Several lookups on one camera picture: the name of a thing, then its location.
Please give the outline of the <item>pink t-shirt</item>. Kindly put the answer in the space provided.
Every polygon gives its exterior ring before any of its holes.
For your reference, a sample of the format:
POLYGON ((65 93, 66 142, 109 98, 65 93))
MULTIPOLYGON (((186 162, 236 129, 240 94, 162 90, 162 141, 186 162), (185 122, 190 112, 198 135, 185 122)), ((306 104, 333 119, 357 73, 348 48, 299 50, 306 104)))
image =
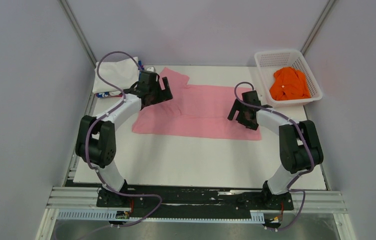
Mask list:
POLYGON ((190 78, 169 68, 160 73, 169 81, 173 99, 141 110, 132 132, 181 137, 259 141, 258 130, 247 129, 227 116, 235 95, 232 86, 189 84, 190 78))

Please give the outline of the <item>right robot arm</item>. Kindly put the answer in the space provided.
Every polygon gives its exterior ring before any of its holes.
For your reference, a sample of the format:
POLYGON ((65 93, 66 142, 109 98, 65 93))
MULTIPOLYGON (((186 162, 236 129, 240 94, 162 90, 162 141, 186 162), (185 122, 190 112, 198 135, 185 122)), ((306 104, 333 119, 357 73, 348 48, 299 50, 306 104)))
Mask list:
POLYGON ((236 97, 228 120, 235 120, 250 130, 265 127, 279 137, 281 165, 264 183, 265 192, 261 195, 261 202, 268 209, 279 205, 281 195, 288 193, 300 176, 311 173, 324 160, 314 122, 296 121, 269 105, 262 105, 255 90, 236 97))

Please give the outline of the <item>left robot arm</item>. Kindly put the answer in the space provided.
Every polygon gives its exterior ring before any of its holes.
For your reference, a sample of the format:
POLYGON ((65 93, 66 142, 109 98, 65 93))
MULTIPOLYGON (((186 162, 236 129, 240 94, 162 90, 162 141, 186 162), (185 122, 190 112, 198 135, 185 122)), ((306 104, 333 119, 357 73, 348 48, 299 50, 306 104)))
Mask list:
POLYGON ((79 124, 75 153, 95 171, 102 187, 111 192, 110 200, 122 207, 128 203, 127 182, 120 174, 114 158, 116 130, 145 107, 173 99, 167 77, 142 70, 139 80, 124 90, 122 98, 97 116, 85 115, 79 124))

